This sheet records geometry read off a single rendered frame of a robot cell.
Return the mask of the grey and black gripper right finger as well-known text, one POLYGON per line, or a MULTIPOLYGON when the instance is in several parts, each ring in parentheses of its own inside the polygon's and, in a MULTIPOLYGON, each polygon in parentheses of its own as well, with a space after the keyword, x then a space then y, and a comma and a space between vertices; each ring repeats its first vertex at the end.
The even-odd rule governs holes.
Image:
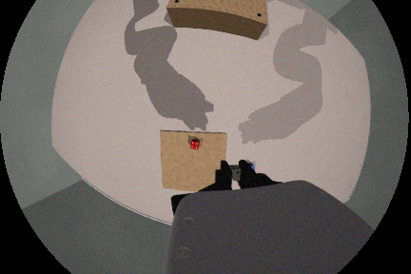
POLYGON ((263 173, 256 173, 255 170, 248 164, 246 160, 239 161, 239 168, 241 169, 241 175, 240 181, 237 182, 239 184, 240 189, 259 186, 270 186, 282 183, 272 181, 267 175, 263 173))

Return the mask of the white die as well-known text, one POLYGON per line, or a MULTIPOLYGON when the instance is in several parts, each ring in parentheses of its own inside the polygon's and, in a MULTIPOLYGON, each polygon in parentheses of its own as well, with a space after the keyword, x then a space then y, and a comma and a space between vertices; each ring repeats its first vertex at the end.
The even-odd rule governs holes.
POLYGON ((232 181, 240 181, 241 169, 238 165, 229 165, 233 173, 232 181))

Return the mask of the red die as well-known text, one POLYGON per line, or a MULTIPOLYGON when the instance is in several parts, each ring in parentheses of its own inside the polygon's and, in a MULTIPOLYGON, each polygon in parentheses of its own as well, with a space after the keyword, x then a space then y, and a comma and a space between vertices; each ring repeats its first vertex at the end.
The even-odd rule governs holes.
POLYGON ((193 149, 198 149, 199 148, 199 144, 200 144, 200 141, 198 141, 198 140, 191 140, 191 143, 190 143, 190 148, 193 148, 193 149))

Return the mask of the tan square mat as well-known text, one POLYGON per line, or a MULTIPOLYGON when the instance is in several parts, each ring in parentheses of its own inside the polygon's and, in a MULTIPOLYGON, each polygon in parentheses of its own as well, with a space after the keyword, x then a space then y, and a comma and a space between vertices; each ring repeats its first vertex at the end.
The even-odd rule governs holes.
POLYGON ((226 133, 160 131, 163 187, 198 192, 215 183, 225 160, 226 133), (190 149, 191 140, 200 141, 190 149))

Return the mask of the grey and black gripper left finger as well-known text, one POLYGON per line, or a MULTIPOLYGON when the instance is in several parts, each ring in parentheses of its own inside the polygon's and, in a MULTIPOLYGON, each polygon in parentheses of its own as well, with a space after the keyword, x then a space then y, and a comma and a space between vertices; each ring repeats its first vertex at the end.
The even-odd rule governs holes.
MULTIPOLYGON (((221 161, 221 169, 215 170, 215 183, 199 191, 232 190, 232 171, 225 160, 221 161), (217 177, 218 176, 218 177, 217 177)), ((173 215, 180 201, 190 193, 179 194, 171 197, 173 215)))

